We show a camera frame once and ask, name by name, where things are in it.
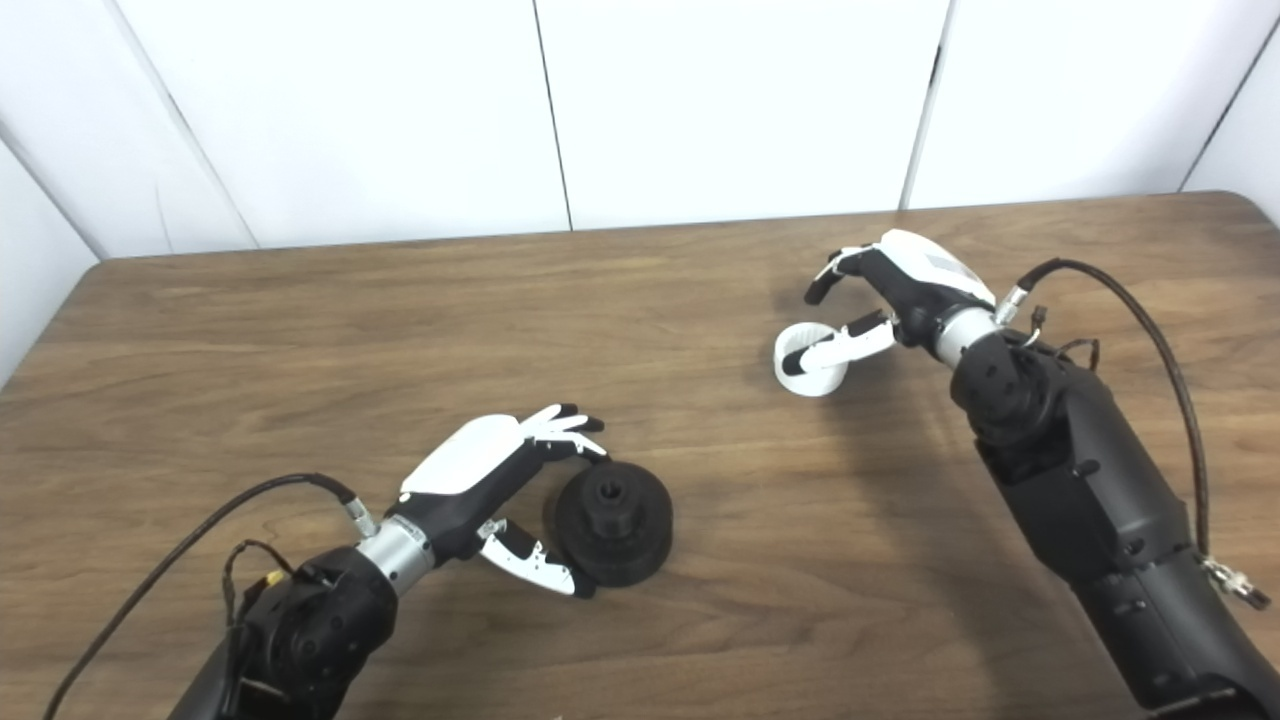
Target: wood grain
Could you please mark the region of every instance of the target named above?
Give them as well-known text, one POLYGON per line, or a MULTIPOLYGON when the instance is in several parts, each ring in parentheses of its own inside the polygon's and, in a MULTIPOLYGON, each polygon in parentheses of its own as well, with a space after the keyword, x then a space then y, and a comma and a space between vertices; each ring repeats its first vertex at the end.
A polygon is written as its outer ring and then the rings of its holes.
MULTIPOLYGON (((997 293, 1057 254, 1128 283, 1192 383, 1216 550, 1280 588, 1280 232, 1236 196, 111 260, 0 395, 0 707, 37 716, 129 589, 238 489, 323 470, 381 507, 462 421, 568 400, 671 488, 664 570, 579 602, 447 566, 407 596, 342 717, 1140 716, 978 465, 943 368, 897 350, 823 400, 777 386, 781 328, 876 304, 852 282, 801 302, 827 252, 891 227, 997 293)), ((1050 338, 1103 338, 1101 373, 1187 497, 1146 337, 1083 278, 1037 300, 1050 338)), ((540 529, 576 470, 547 470, 509 515, 540 529)), ((352 541, 315 491, 244 509, 155 588, 63 716, 164 717, 218 641, 216 570, 243 537, 296 560, 352 541)), ((1280 661, 1280 614, 1235 614, 1280 661)))

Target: robotic hand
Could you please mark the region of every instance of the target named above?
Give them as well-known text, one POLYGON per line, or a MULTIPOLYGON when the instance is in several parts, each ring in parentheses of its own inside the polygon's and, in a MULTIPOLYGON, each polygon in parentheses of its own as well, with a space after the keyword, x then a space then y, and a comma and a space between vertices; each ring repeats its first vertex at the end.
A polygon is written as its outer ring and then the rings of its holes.
MULTIPOLYGON (((1092 370, 1038 342, 1043 315, 1037 311, 1029 337, 1005 327, 1034 283, 1059 266, 1085 272, 1132 301, 1101 270, 1051 260, 997 306, 946 250, 890 231, 833 254, 805 301, 817 305, 841 278, 861 277, 892 313, 859 318, 787 355, 782 370, 817 372, 897 343, 923 347, 952 370, 951 398, 968 415, 978 455, 1037 559, 1075 593, 1134 700, 1160 717, 1280 720, 1280 675, 1212 583, 1257 609, 1266 596, 1207 556, 1203 536, 1197 550, 1183 502, 1111 392, 1092 370)), ((1130 310, 1149 320, 1135 300, 1130 310)), ((1153 337, 1165 355, 1158 331, 1153 337)), ((1165 360, 1175 377, 1171 355, 1165 360)))
POLYGON ((595 585, 585 575, 492 518, 548 461, 608 461, 584 434, 603 429, 568 404, 524 421, 486 415, 462 425, 410 473, 380 525, 356 518, 358 544, 273 573, 244 593, 237 623, 170 720, 333 717, 390 638, 399 597, 449 560, 479 553, 536 585, 590 597, 595 585))
POLYGON ((485 415, 462 425, 401 483, 398 501, 378 534, 356 550, 374 561, 397 594, 444 562, 479 552, 503 570, 563 594, 591 597, 595 585, 509 520, 490 516, 541 470, 579 455, 608 452, 585 434, 604 423, 575 405, 552 405, 524 423, 485 415))

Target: black spool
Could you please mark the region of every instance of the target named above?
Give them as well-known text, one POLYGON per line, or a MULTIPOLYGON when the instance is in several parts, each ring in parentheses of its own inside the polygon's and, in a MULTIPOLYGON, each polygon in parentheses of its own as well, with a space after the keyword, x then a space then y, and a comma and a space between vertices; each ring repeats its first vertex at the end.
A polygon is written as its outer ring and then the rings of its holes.
POLYGON ((634 585, 671 552, 671 495, 653 473, 600 462, 573 477, 556 501, 561 551, 602 587, 634 585))

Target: white wall panel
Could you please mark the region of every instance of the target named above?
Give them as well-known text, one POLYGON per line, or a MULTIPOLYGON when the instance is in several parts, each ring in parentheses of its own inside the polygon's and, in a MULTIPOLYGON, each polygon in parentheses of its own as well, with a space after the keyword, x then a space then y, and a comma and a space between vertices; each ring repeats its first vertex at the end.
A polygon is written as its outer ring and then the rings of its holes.
POLYGON ((1230 190, 1280 223, 1280 40, 1258 58, 1187 190, 1230 190))
POLYGON ((111 10, 0 3, 0 122, 14 151, 109 255, 251 247, 111 10))
POLYGON ((567 229, 530 0, 122 0, 264 246, 567 229))
POLYGON ((0 386, 96 261, 0 143, 0 386))
POLYGON ((1277 0, 957 0, 911 208, 1172 192, 1277 0))
POLYGON ((539 0, 575 228, 896 208, 945 0, 539 0))

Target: black connector cable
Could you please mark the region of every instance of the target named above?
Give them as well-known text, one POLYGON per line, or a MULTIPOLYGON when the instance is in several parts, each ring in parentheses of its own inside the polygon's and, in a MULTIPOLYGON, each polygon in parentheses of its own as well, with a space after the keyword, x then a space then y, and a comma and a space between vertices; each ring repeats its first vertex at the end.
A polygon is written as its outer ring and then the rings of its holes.
POLYGON ((97 634, 97 637, 93 638, 93 642, 91 642, 88 644, 88 648, 84 650, 84 653, 81 655, 79 660, 77 660, 76 664, 72 665, 72 669, 68 670, 67 676, 63 678, 63 680, 58 684, 58 689, 54 691, 54 697, 49 700, 49 705, 45 707, 44 720, 54 720, 54 716, 58 715, 58 707, 63 703, 63 698, 67 697, 67 692, 70 691, 72 685, 76 683, 76 679, 79 678, 81 673, 84 671, 84 667, 87 667, 88 664, 93 660, 93 657, 99 653, 99 651, 102 650, 102 646, 106 644, 106 641, 111 639, 111 635, 115 633, 115 630, 120 626, 122 623, 124 623, 124 619, 129 616, 129 612, 133 611, 133 609, 147 594, 151 587, 155 585, 157 580, 160 580, 160 577, 164 575, 169 570, 169 568, 172 568, 173 564, 177 562, 178 559, 183 556, 183 553, 191 550, 191 546, 196 544, 196 542, 198 542, 200 538, 205 537, 205 534, 207 534, 209 530, 214 528, 214 525, 220 523, 224 518, 230 515, 232 511, 234 511, 241 505, 244 505, 250 500, 253 500, 255 497, 262 495, 264 492, 275 488, 280 488, 284 486, 303 484, 303 483, 312 484, 329 491, 334 497, 338 498, 338 502, 340 502, 342 505, 347 505, 348 502, 356 500, 356 493, 347 486, 339 483, 338 480, 328 475, 321 475, 319 473, 303 473, 296 475, 282 475, 279 478, 273 478, 270 480, 259 483, 248 488, 247 491, 237 495, 236 497, 230 498, 229 501, 227 501, 225 505, 215 510, 212 515, 210 515, 209 518, 205 519, 204 523, 197 525, 196 529, 192 530, 189 536, 184 537, 182 542, 174 546, 174 548, 169 551, 169 555, 165 555, 164 560, 161 560, 155 566, 155 569, 152 569, 151 573, 148 573, 147 577, 142 579, 142 583, 140 583, 138 587, 132 593, 129 593, 129 597, 125 598, 123 605, 120 605, 120 609, 115 611, 115 615, 111 616, 110 620, 108 620, 102 630, 97 634))
POLYGON ((223 683, 223 697, 218 703, 221 708, 220 717, 234 717, 236 707, 239 705, 241 669, 238 651, 241 647, 241 634, 244 632, 244 616, 248 614, 250 603, 243 602, 239 610, 236 610, 236 580, 232 578, 232 571, 236 569, 236 559, 251 547, 256 547, 270 555, 271 560, 279 565, 285 575, 291 578, 294 575, 289 561, 278 550, 262 541, 241 541, 227 556, 227 562, 223 565, 223 602, 227 605, 227 679, 223 683))
POLYGON ((1151 315, 1142 306, 1142 304, 1138 302, 1138 299, 1125 290, 1123 284, 1120 284, 1120 281, 1112 278, 1101 269, 1089 265, 1088 263, 1069 260, 1066 258, 1053 258, 1052 260, 1046 260, 1023 275, 1021 279, 1018 281, 1018 287, 1029 293, 1036 287, 1036 283, 1044 279, 1046 275, 1055 270, 1064 269, 1084 273, 1085 275, 1089 275, 1091 278, 1105 284, 1107 290, 1114 292, 1116 297, 1124 302, 1125 307, 1133 313, 1138 324, 1142 325, 1142 329, 1147 331, 1147 334, 1151 336, 1151 341, 1156 345, 1156 351, 1160 352, 1160 360, 1165 364, 1165 372, 1169 374, 1169 382, 1174 386, 1174 396, 1178 397, 1178 407, 1183 413, 1183 425, 1187 428, 1187 441, 1190 445, 1192 483, 1196 493, 1196 547, 1203 557, 1210 557, 1208 469, 1204 464, 1204 442, 1201 439, 1199 421, 1196 419, 1196 407, 1192 405, 1190 391, 1187 389, 1187 379, 1183 377, 1183 370, 1178 365, 1178 360, 1174 359, 1174 351, 1169 346, 1169 341, 1165 340, 1165 333, 1160 332, 1156 322, 1151 319, 1151 315))
POLYGON ((1075 350, 1076 347, 1082 347, 1082 346, 1085 346, 1085 345, 1089 346, 1089 370, 1096 373, 1098 370, 1098 361, 1102 359, 1102 341, 1100 341, 1096 337, 1080 337, 1080 338, 1075 338, 1071 342, 1064 345, 1062 347, 1059 347, 1057 350, 1055 350, 1053 351, 1053 356, 1055 357, 1066 357, 1068 352, 1075 350))

